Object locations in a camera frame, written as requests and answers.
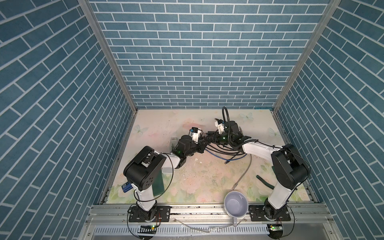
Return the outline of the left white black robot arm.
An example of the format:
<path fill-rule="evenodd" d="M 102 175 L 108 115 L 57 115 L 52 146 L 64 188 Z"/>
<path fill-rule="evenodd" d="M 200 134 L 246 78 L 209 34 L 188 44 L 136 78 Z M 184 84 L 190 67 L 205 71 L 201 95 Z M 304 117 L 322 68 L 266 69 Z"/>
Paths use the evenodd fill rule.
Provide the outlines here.
<path fill-rule="evenodd" d="M 152 184 L 160 174 L 165 163 L 171 164 L 171 173 L 183 166 L 187 157 L 195 153 L 203 153 L 213 142 L 209 137 L 193 138 L 184 135 L 171 153 L 159 153 L 149 146 L 143 147 L 127 164 L 123 174 L 132 185 L 134 197 L 139 209 L 151 212 L 156 209 L 157 198 L 154 197 Z"/>

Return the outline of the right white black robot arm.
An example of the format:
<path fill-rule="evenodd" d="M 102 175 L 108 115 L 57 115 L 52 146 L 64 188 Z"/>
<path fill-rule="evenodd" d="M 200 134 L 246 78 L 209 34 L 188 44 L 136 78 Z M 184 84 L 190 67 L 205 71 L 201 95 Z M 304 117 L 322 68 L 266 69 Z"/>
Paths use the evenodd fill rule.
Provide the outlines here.
<path fill-rule="evenodd" d="M 285 207 L 294 190 L 311 173 L 310 164 L 300 156 L 298 149 L 292 144 L 265 144 L 245 136 L 234 121 L 217 121 L 215 125 L 218 129 L 207 133 L 207 138 L 212 143 L 228 145 L 240 153 L 255 155 L 272 162 L 277 183 L 265 206 L 275 211 Z"/>

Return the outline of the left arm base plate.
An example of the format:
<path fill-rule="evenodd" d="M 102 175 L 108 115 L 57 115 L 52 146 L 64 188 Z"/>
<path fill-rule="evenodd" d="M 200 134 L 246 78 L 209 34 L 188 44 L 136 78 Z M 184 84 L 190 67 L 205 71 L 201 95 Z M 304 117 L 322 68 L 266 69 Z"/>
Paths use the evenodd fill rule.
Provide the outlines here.
<path fill-rule="evenodd" d="M 132 205 L 129 214 L 130 223 L 169 222 L 171 207 L 154 205 L 149 211 L 145 211 L 137 205 Z"/>

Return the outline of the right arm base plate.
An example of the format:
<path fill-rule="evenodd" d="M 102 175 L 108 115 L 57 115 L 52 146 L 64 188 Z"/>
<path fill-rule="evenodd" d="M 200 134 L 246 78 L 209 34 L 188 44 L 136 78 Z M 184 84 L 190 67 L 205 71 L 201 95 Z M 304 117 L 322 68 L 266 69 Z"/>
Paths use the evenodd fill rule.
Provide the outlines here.
<path fill-rule="evenodd" d="M 274 209 L 272 206 L 267 205 L 249 205 L 249 214 L 252 222 L 289 222 L 291 221 L 291 216 L 288 210 L 287 205 L 283 206 L 281 209 Z"/>

